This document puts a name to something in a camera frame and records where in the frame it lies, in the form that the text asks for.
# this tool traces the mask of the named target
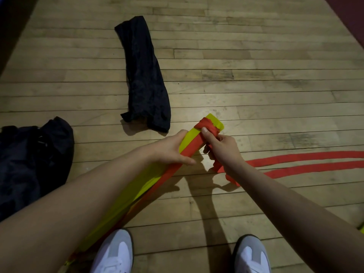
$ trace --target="person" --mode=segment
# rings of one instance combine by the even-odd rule
[[[0,223],[2,272],[56,272],[101,220],[119,193],[153,162],[194,165],[179,154],[187,131],[138,147],[82,174]],[[278,231],[315,272],[364,271],[364,236],[345,221],[246,163],[233,137],[202,129],[211,159],[217,159],[252,197]],[[236,243],[237,273],[270,273],[261,241],[246,235]],[[130,273],[133,247],[127,230],[101,246],[92,273]]]

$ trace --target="person's left hand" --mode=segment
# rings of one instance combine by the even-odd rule
[[[180,155],[178,151],[180,143],[187,134],[187,130],[181,130],[176,135],[168,136],[157,142],[150,144],[152,148],[152,160],[164,164],[181,163],[194,165],[196,161],[190,157]]]

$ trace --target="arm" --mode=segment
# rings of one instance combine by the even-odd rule
[[[360,272],[364,236],[321,206],[248,165],[233,137],[202,131],[212,159],[222,163],[252,197],[292,248],[315,272]]]
[[[0,223],[3,272],[56,272],[120,192],[150,163],[195,161],[179,154],[186,130],[142,146],[66,183]]]

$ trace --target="hand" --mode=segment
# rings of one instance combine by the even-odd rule
[[[208,153],[211,160],[217,159],[224,166],[226,173],[231,175],[233,169],[244,162],[235,139],[220,134],[215,138],[215,136],[205,127],[203,127],[201,131],[203,137],[212,146],[212,149],[210,149],[210,147],[206,145],[203,153]]]
[[[183,138],[187,134],[187,130],[181,130],[176,135],[168,136],[162,140],[150,144],[152,147],[152,160],[164,164],[181,163],[186,165],[194,165],[196,161],[190,157],[180,155],[178,151]]]

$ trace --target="white sneaker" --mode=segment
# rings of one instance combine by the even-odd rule
[[[271,273],[265,247],[260,239],[253,235],[239,238],[233,258],[235,273]]]
[[[90,273],[130,273],[133,265],[133,243],[127,230],[114,231],[102,243]]]

